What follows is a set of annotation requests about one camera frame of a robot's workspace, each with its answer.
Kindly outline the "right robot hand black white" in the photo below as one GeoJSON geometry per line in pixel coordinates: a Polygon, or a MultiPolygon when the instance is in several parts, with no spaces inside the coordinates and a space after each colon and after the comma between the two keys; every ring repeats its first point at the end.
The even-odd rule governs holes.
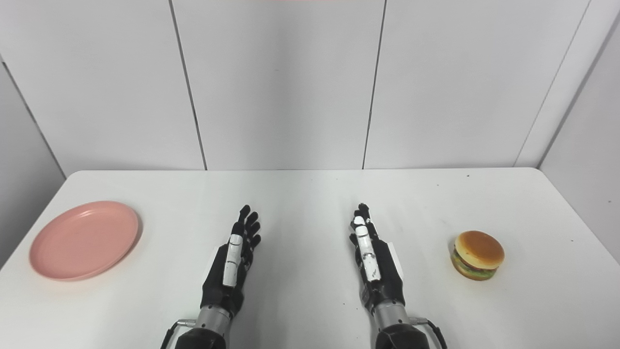
{"type": "Polygon", "coordinates": [[[353,232],[349,239],[354,246],[355,263],[362,280],[361,301],[374,312],[384,302],[406,305],[403,281],[388,243],[381,240],[370,217],[370,208],[358,204],[350,222],[353,232]]]}

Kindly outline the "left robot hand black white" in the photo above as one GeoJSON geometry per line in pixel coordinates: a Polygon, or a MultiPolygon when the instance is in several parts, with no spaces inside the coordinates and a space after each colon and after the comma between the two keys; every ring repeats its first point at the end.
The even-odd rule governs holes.
{"type": "Polygon", "coordinates": [[[259,215],[246,204],[221,245],[202,286],[200,308],[217,306],[235,317],[243,305],[244,284],[254,263],[254,250],[261,243],[259,215]]]}

